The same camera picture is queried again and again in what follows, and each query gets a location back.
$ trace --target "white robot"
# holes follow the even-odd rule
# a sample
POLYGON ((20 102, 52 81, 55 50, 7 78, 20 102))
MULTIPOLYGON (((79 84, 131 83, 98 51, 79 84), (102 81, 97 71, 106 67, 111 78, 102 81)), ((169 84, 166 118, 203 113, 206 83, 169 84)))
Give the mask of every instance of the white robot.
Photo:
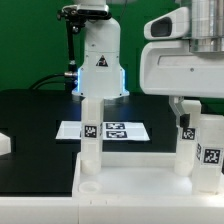
POLYGON ((224 1, 176 2, 179 9, 144 27, 145 37, 153 42, 142 52, 140 85, 146 94, 170 96, 178 127, 175 172, 193 172, 193 193, 216 193, 223 164, 223 117, 201 116, 200 102, 183 96, 224 98, 224 1))
POLYGON ((59 12, 68 31, 70 73, 76 78, 74 98, 98 97, 105 100, 124 99, 125 71, 120 66, 120 26, 111 18, 106 0, 83 0, 65 6, 59 12), (85 27, 84 63, 75 65, 72 34, 85 27))

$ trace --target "black table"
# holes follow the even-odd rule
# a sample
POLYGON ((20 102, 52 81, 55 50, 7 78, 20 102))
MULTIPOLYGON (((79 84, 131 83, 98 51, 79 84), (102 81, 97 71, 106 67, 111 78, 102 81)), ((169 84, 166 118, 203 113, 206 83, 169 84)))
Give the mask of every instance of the black table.
MULTIPOLYGON (((12 153, 0 156, 0 196, 70 197, 80 141, 56 141, 62 120, 80 121, 81 104, 64 91, 0 92, 0 132, 12 153)), ((175 152, 175 116, 168 97, 134 94, 105 107, 104 121, 143 122, 149 142, 108 142, 104 151, 175 152)))

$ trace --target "blue led light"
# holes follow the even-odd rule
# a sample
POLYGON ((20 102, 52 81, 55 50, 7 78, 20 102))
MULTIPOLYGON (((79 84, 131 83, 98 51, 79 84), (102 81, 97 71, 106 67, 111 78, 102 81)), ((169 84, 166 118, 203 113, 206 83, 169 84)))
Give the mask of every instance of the blue led light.
POLYGON ((126 89, 125 89, 125 70, 122 69, 122 72, 123 72, 123 92, 126 92, 126 89))
POLYGON ((80 90, 80 72, 81 72, 81 69, 79 68, 78 69, 78 77, 77 77, 78 83, 77 83, 77 87, 76 87, 77 92, 79 92, 79 90, 80 90))

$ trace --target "green background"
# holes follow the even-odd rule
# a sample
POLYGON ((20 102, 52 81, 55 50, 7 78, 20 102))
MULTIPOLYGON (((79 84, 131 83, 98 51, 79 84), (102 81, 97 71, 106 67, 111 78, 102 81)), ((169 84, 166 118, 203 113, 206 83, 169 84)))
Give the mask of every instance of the green background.
MULTIPOLYGON (((113 17, 120 21, 123 5, 110 1, 113 17)), ((64 21, 56 13, 72 0, 0 1, 0 90, 27 89, 38 79, 67 70, 68 54, 64 21)), ((126 88, 140 92, 139 66, 144 25, 178 7, 174 0, 137 0, 127 5, 120 23, 120 64, 126 70, 126 88)), ((83 61, 84 31, 75 40, 78 66, 83 61)), ((63 89, 62 84, 45 86, 63 89)), ((224 113, 222 100, 204 100, 211 110, 224 113)))

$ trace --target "white box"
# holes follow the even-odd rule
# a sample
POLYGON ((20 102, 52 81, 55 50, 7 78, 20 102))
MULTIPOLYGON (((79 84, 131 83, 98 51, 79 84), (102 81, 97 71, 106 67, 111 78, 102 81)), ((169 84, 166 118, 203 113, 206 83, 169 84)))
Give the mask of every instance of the white box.
POLYGON ((0 133, 0 155, 11 152, 11 141, 6 135, 0 133))

